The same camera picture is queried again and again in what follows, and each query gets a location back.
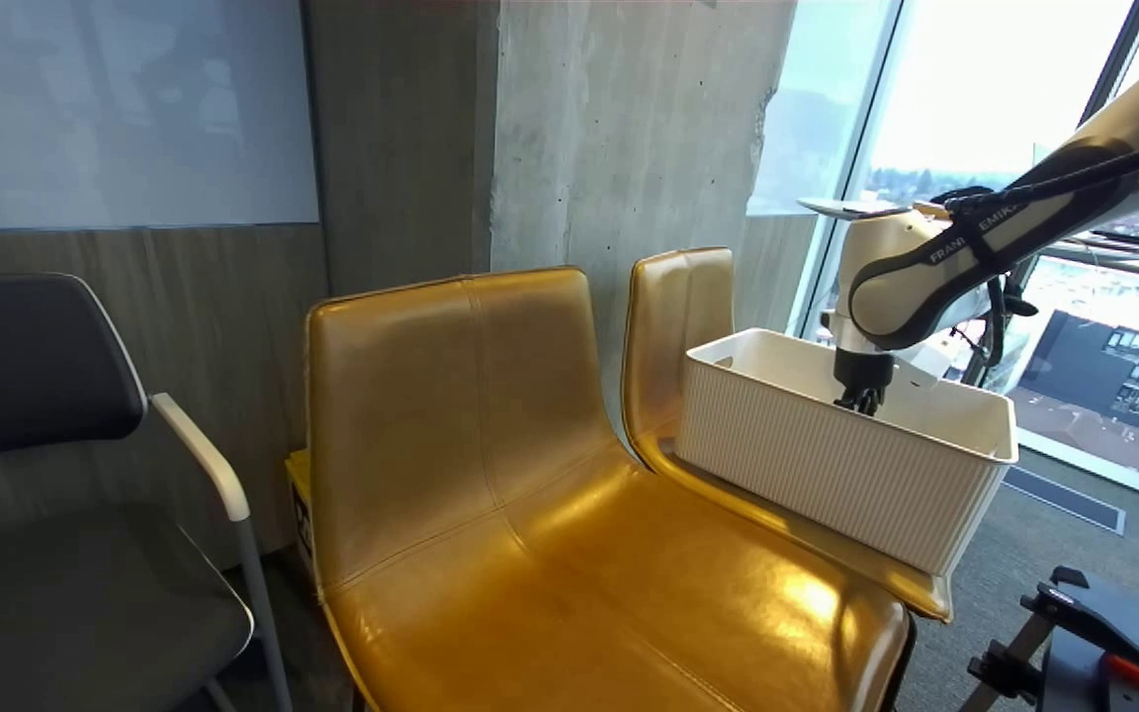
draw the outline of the white bin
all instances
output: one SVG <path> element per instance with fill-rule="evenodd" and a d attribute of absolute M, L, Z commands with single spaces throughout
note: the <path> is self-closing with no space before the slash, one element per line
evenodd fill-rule
<path fill-rule="evenodd" d="M 688 354 L 679 459 L 926 573 L 951 573 L 1006 466 L 1012 404 L 897 364 L 878 416 L 835 407 L 835 354 L 747 330 Z"/>

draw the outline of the black chair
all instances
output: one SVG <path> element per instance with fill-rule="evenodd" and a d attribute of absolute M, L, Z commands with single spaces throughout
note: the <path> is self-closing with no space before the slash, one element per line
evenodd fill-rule
<path fill-rule="evenodd" d="M 154 503 L 12 528 L 0 533 L 0 709 L 174 709 L 213 687 L 251 633 L 277 709 L 294 709 L 233 466 L 167 393 L 142 396 L 114 324 L 80 277 L 0 277 L 0 451 L 121 438 L 145 413 L 167 420 L 217 487 L 251 615 Z"/>

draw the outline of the white armrest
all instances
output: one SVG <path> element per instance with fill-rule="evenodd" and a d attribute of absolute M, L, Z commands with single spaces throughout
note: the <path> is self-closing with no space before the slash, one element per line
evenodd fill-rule
<path fill-rule="evenodd" d="M 208 475 L 221 499 L 226 517 L 246 523 L 250 517 L 246 487 L 237 470 L 226 462 L 226 454 L 213 449 L 213 438 L 174 404 L 168 393 L 154 393 L 149 407 L 168 424 L 183 449 L 201 462 L 201 470 Z"/>

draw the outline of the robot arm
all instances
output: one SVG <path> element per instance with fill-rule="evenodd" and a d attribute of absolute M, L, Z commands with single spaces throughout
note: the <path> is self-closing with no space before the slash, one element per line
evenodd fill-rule
<path fill-rule="evenodd" d="M 1139 211 L 1139 84 L 1002 193 L 893 213 L 846 235 L 835 346 L 846 407 L 872 413 L 888 354 L 986 309 L 979 287 L 1019 256 Z"/>

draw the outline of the golden seat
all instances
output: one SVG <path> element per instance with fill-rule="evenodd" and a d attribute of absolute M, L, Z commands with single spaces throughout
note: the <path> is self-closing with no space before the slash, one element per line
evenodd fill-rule
<path fill-rule="evenodd" d="M 307 312 L 316 593 L 371 709 L 883 709 L 908 619 L 648 475 L 577 270 Z"/>
<path fill-rule="evenodd" d="M 668 251 L 631 264 L 621 364 L 621 416 L 631 451 L 648 470 L 668 475 L 688 490 L 733 507 L 805 549 L 817 549 L 864 582 L 878 582 L 915 615 L 944 623 L 951 615 L 944 577 L 907 566 L 821 523 L 783 511 L 783 503 L 763 503 L 726 480 L 676 459 L 676 434 L 685 420 L 685 354 L 733 331 L 733 291 L 737 264 L 733 251 L 722 244 Z"/>

